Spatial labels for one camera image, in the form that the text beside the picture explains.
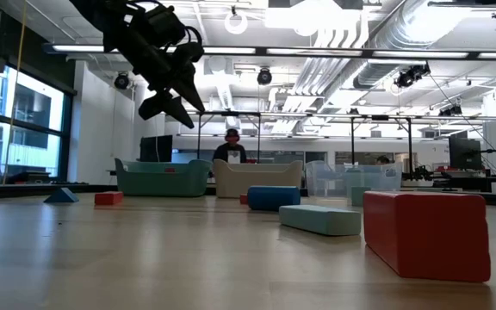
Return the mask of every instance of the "monitor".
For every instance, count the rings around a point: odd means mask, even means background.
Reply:
[[[481,170],[481,144],[471,139],[449,137],[451,168]]]
[[[170,163],[172,143],[171,135],[141,138],[139,161]]]

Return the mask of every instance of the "blue foam block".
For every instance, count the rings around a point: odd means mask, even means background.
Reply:
[[[49,198],[45,199],[44,203],[59,203],[59,202],[79,202],[79,198],[72,193],[68,188],[60,188],[55,190]]]
[[[252,210],[279,211],[281,206],[299,205],[300,190],[295,186],[252,186],[248,206]]]

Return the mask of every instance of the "light blue foam block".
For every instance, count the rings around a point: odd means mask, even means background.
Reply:
[[[361,233],[361,214],[339,208],[312,205],[279,208],[281,224],[327,236],[350,236]]]

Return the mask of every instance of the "plastic bin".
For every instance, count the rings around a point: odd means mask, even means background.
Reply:
[[[382,165],[328,165],[323,161],[306,164],[307,192],[317,197],[348,197],[352,187],[372,190],[400,190],[403,163]]]

